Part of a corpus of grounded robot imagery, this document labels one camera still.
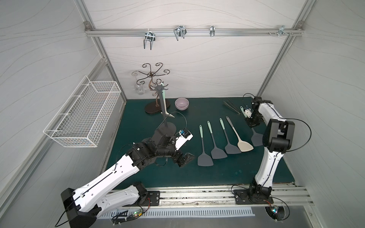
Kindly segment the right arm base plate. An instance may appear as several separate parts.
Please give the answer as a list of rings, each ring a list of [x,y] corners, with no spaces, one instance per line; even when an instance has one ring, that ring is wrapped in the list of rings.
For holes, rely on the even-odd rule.
[[[256,204],[273,204],[273,198],[262,194],[250,193],[246,189],[232,190],[235,204],[237,205],[256,205]]]

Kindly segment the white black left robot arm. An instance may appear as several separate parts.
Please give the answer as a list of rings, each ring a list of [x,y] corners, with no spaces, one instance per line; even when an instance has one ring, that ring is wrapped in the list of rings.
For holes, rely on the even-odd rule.
[[[64,190],[61,198],[70,227],[89,228],[97,218],[119,206],[143,202],[147,190],[141,183],[114,193],[110,191],[146,166],[155,163],[157,158],[171,158],[173,163],[184,167],[194,156],[190,153],[182,154],[179,149],[192,138],[190,132],[178,137],[164,135],[160,140],[146,138],[133,144],[121,159],[91,182],[75,190]]]

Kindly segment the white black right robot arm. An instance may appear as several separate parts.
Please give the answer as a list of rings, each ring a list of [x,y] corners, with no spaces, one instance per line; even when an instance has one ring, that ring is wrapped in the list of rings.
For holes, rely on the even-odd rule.
[[[282,117],[270,100],[252,99],[252,115],[246,119],[249,127],[266,124],[262,137],[264,155],[259,171],[249,186],[249,200],[256,204],[270,200],[273,177],[283,155],[293,143],[295,124]]]

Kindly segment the mint cream utensil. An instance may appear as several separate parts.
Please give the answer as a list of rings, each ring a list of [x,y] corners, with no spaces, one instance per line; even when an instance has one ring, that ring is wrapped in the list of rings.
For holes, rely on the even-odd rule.
[[[161,112],[161,114],[166,115],[167,117],[175,118],[175,116],[173,116],[172,114],[169,114],[169,113],[163,113],[163,112]]]

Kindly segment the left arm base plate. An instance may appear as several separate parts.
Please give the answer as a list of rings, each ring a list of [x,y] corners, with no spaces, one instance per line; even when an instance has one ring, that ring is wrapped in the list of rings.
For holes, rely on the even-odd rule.
[[[160,191],[148,191],[143,195],[138,203],[142,207],[155,207],[160,205]]]

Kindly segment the grey cream handled spoon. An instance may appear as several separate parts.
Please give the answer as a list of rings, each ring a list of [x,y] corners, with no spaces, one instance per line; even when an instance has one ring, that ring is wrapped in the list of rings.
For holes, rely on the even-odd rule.
[[[238,143],[237,143],[237,146],[239,148],[239,150],[242,152],[242,153],[245,153],[245,152],[249,152],[249,151],[252,151],[254,148],[253,146],[246,142],[246,141],[243,141],[241,138],[240,138],[240,135],[238,134],[237,130],[235,129],[232,121],[230,120],[230,118],[228,116],[226,116],[226,120],[227,122],[229,123],[229,125],[231,126],[231,128],[233,129],[233,131],[235,132],[236,136],[237,136],[237,139],[238,139]]]

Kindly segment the mint grey pointed spatula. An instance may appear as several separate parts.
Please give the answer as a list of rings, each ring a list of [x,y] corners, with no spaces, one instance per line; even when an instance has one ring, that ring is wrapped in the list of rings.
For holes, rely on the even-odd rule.
[[[244,108],[242,106],[240,107],[240,110],[242,111],[242,113],[244,115]],[[263,143],[262,143],[263,134],[257,133],[254,130],[254,128],[252,128],[252,132],[253,132],[253,135],[251,137],[251,141],[252,141],[253,146],[254,147],[262,146],[263,145]]]

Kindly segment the grey utensil rack stand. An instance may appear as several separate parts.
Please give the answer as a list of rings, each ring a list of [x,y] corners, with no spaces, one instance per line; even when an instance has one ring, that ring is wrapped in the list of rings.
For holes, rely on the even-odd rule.
[[[162,112],[168,113],[167,107],[166,107],[165,96],[164,96],[164,91],[167,90],[166,85],[163,85],[163,82],[160,82],[160,83],[157,83],[155,86],[151,86],[151,87],[159,95]],[[163,121],[160,123],[160,125],[157,127],[156,130],[158,130],[161,134],[165,134],[166,136],[170,137],[175,134],[176,126],[173,123],[167,122],[166,119],[167,119],[167,116],[163,115]]]

